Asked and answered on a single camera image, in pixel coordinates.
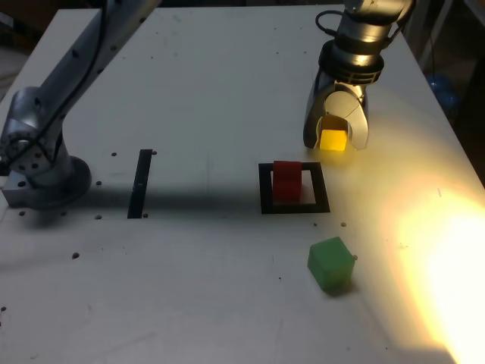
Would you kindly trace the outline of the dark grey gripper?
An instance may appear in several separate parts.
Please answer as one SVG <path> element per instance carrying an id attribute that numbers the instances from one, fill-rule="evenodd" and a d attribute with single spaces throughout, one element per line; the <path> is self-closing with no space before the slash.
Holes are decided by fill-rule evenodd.
<path id="1" fill-rule="evenodd" d="M 366 86 L 376 83 L 381 73 L 381 67 L 370 71 L 320 67 L 308 97 L 305 147 L 313 149 L 318 144 L 319 120 L 324 116 L 324 130 L 345 132 L 354 149 L 365 149 L 369 136 Z M 330 80 L 337 82 L 332 93 Z"/>

